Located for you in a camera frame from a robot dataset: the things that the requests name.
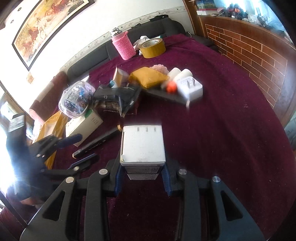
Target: white box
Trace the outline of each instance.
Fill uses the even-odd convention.
[[[165,164],[161,126],[125,126],[120,163],[131,180],[155,180]]]
[[[66,137],[81,134],[82,140],[74,144],[78,147],[102,123],[103,120],[96,111],[87,110],[85,115],[71,119],[66,124]]]
[[[196,13],[197,15],[211,15],[218,12],[216,10],[197,10]]]
[[[130,180],[155,180],[158,177],[158,173],[156,174],[129,174],[128,177]]]
[[[179,94],[189,101],[202,97],[202,84],[191,76],[179,79],[177,87]]]

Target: white roll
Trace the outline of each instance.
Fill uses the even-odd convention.
[[[183,70],[181,71],[181,73],[179,73],[179,74],[177,74],[177,75],[175,76],[175,78],[173,79],[173,81],[176,82],[176,81],[179,80],[179,79],[182,79],[182,78],[185,78],[185,77],[189,77],[189,76],[192,77],[192,73],[191,73],[191,71],[190,71],[189,69],[183,69]]]
[[[168,76],[170,77],[169,80],[173,80],[179,73],[181,73],[181,70],[178,68],[173,68],[169,73]]]

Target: metal screw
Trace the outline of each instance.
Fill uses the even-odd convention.
[[[212,177],[213,182],[219,183],[221,181],[220,177],[214,176]]]
[[[186,175],[186,174],[187,174],[187,170],[185,170],[185,169],[180,169],[180,170],[178,171],[178,173],[179,173],[180,175]]]
[[[108,170],[107,169],[101,169],[101,170],[99,170],[99,174],[101,174],[101,175],[105,175],[107,173],[108,173]]]
[[[72,183],[74,182],[74,177],[67,177],[66,178],[66,183]]]

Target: packing tape roll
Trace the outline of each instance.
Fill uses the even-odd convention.
[[[165,52],[165,42],[162,39],[150,39],[140,44],[144,58],[154,58]]]

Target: black snack bag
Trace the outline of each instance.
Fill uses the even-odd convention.
[[[134,105],[141,87],[136,84],[128,84],[126,87],[109,88],[101,85],[94,92],[91,108],[104,108],[118,111],[124,117],[127,111]]]

